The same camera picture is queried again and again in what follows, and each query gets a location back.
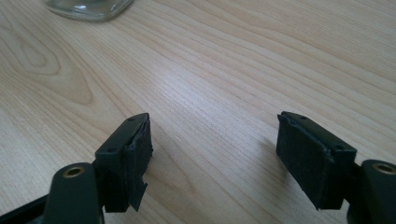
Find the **mounting hole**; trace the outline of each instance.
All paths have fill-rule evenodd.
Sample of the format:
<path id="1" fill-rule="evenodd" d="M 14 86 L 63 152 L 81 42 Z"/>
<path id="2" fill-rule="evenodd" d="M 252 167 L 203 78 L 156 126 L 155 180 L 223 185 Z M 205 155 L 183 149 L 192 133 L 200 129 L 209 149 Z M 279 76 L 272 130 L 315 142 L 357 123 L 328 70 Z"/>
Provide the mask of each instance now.
<path id="1" fill-rule="evenodd" d="M 396 169 L 393 166 L 389 166 L 385 163 L 375 163 L 373 164 L 373 167 L 383 174 L 396 175 Z"/>
<path id="2" fill-rule="evenodd" d="M 114 147 L 111 147 L 111 148 L 108 148 L 108 149 L 107 149 L 107 152 L 115 152 L 115 151 L 117 151 L 117 149 L 114 148 Z"/>
<path id="3" fill-rule="evenodd" d="M 335 147 L 335 149 L 340 149 L 340 150 L 345 149 L 343 146 L 340 146 L 340 145 L 335 145 L 334 147 Z"/>
<path id="4" fill-rule="evenodd" d="M 85 169 L 81 166 L 74 166 L 64 172 L 64 178 L 73 178 L 84 173 Z"/>

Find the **wood grain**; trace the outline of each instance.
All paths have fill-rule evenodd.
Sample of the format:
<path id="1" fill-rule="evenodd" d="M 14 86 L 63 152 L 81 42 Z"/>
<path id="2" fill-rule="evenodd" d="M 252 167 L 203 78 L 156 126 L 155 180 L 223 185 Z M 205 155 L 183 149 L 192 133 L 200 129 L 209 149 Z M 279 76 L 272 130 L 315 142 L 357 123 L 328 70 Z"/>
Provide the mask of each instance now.
<path id="1" fill-rule="evenodd" d="M 396 162 L 396 4 L 135 0 L 72 21 L 0 2 L 0 215 L 149 112 L 138 213 L 107 223 L 346 223 L 316 211 L 275 153 L 283 110 Z"/>

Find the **wooden table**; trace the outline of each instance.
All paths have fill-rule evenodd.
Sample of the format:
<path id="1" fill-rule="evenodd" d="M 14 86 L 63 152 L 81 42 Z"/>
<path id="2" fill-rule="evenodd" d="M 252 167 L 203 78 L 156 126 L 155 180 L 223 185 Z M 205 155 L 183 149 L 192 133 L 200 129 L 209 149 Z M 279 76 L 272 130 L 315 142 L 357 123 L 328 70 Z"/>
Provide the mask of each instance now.
<path id="1" fill-rule="evenodd" d="M 0 2 L 0 215 L 94 159 L 149 112 L 138 213 L 106 223 L 346 223 L 316 211 L 276 156 L 283 110 L 367 159 L 396 162 L 396 4 L 383 0 L 135 0 L 72 21 Z"/>

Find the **table surface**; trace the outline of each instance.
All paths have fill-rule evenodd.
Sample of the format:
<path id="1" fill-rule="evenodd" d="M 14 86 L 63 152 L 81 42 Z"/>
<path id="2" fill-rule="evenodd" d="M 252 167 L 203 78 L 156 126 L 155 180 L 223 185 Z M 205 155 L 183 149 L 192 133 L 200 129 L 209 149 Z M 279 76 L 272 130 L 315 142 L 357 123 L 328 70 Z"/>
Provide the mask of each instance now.
<path id="1" fill-rule="evenodd" d="M 395 163 L 395 36 L 387 0 L 135 0 L 108 22 L 1 1 L 0 215 L 149 112 L 140 210 L 107 223 L 346 223 L 276 156 L 276 114 Z"/>

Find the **light wood grain surface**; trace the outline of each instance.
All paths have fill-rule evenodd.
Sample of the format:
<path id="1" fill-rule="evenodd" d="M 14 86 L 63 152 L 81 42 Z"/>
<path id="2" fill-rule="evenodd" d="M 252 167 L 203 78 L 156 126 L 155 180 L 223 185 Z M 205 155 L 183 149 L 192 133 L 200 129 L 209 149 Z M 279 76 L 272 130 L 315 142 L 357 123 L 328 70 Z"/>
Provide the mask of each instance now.
<path id="1" fill-rule="evenodd" d="M 3 0 L 0 215 L 149 112 L 148 189 L 107 223 L 346 223 L 276 156 L 276 114 L 395 163 L 395 36 L 387 0 L 135 0 L 94 23 Z"/>

